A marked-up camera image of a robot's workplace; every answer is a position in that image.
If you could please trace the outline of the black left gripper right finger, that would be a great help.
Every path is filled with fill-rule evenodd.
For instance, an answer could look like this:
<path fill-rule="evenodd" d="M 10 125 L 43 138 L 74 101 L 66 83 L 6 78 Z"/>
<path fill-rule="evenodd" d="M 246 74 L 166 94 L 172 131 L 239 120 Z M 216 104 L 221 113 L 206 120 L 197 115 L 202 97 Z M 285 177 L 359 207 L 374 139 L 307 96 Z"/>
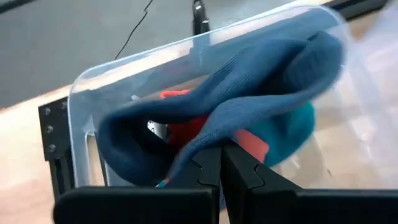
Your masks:
<path fill-rule="evenodd" d="M 398 224 L 398 190 L 303 189 L 235 143 L 221 183 L 231 224 Z"/>

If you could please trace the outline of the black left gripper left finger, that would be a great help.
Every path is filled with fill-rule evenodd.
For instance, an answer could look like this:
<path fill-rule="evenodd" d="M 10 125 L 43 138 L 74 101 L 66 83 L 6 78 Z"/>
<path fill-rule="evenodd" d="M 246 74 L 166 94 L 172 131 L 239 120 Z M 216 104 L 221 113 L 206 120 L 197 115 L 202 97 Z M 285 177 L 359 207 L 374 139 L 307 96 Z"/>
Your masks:
<path fill-rule="evenodd" d="M 221 148 L 196 153 L 166 186 L 80 187 L 53 208 L 55 224 L 218 224 Z"/>

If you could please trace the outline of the teal sock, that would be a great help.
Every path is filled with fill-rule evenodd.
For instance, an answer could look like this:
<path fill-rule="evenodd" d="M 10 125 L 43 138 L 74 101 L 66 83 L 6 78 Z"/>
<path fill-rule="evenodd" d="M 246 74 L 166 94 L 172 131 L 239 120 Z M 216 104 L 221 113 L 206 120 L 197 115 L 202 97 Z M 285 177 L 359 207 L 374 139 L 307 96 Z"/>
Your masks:
<path fill-rule="evenodd" d="M 314 128 L 315 112 L 310 103 L 273 116 L 247 129 L 267 144 L 267 149 L 252 155 L 268 167 L 276 166 L 300 149 Z"/>

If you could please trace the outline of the blue knit sock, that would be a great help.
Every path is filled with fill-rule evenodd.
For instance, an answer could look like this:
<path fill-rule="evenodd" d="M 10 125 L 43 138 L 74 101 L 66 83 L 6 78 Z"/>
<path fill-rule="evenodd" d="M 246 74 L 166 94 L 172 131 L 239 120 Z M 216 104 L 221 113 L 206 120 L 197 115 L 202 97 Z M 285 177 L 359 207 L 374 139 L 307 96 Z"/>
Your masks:
<path fill-rule="evenodd" d="M 340 40 L 325 32 L 309 39 L 267 39 L 229 59 L 194 90 L 163 100 L 139 100 L 99 123 L 98 149 L 118 176 L 143 186 L 172 180 L 189 160 L 222 140 L 299 108 L 338 79 L 344 59 Z M 181 149 L 156 136 L 148 121 L 186 123 L 208 116 Z"/>

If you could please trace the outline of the white paper tag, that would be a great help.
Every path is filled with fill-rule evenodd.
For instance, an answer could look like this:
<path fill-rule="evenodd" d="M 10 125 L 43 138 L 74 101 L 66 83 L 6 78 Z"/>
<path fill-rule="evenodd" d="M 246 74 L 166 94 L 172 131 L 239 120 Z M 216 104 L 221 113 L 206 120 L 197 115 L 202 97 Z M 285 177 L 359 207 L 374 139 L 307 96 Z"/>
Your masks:
<path fill-rule="evenodd" d="M 169 138 L 169 130 L 166 124 L 160 124 L 153 121 L 148 121 L 147 127 L 158 137 L 167 141 Z"/>

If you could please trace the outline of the red sock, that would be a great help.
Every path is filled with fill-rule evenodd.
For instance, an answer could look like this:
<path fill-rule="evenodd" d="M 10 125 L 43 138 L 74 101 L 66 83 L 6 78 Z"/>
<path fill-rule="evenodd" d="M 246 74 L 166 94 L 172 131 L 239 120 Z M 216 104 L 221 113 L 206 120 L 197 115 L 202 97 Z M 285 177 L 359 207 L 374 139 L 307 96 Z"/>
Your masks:
<path fill-rule="evenodd" d="M 168 144 L 181 149 L 199 134 L 207 119 L 208 116 L 201 116 L 191 119 L 186 123 L 169 124 L 168 132 L 170 135 Z M 234 133 L 233 141 L 260 162 L 264 162 L 270 150 L 268 143 L 245 129 L 237 130 Z"/>

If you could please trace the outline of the small clear plastic bin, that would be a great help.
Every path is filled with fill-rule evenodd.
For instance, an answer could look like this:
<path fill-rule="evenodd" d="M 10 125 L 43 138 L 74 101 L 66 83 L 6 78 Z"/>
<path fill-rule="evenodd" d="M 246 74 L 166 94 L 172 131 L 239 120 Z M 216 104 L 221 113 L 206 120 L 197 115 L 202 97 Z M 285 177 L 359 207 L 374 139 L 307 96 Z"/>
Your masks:
<path fill-rule="evenodd" d="M 113 111 L 139 100 L 163 100 L 187 94 L 233 56 L 267 39 L 304 40 L 319 32 L 330 34 L 343 44 L 345 51 L 340 77 L 347 64 L 350 33 L 343 18 L 320 6 L 298 6 L 241 21 L 83 72 L 68 96 L 74 170 L 84 175 L 75 178 L 76 186 L 89 186 L 85 176 L 88 173 L 87 158 L 81 149 L 85 142 L 83 132 L 94 110 L 103 112 L 96 128 L 98 145 L 100 121 Z M 328 93 L 331 87 L 321 95 Z M 135 185 L 122 179 L 104 162 L 108 186 Z"/>

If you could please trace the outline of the medium clear plastic bin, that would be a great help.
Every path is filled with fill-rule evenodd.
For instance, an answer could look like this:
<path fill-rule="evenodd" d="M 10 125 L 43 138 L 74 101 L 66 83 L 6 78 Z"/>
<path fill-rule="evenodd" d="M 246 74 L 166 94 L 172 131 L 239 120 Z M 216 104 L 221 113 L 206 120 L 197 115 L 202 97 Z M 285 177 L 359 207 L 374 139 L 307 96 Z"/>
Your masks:
<path fill-rule="evenodd" d="M 398 0 L 350 22 L 356 51 L 349 80 L 359 101 L 350 123 L 371 188 L 398 189 Z"/>

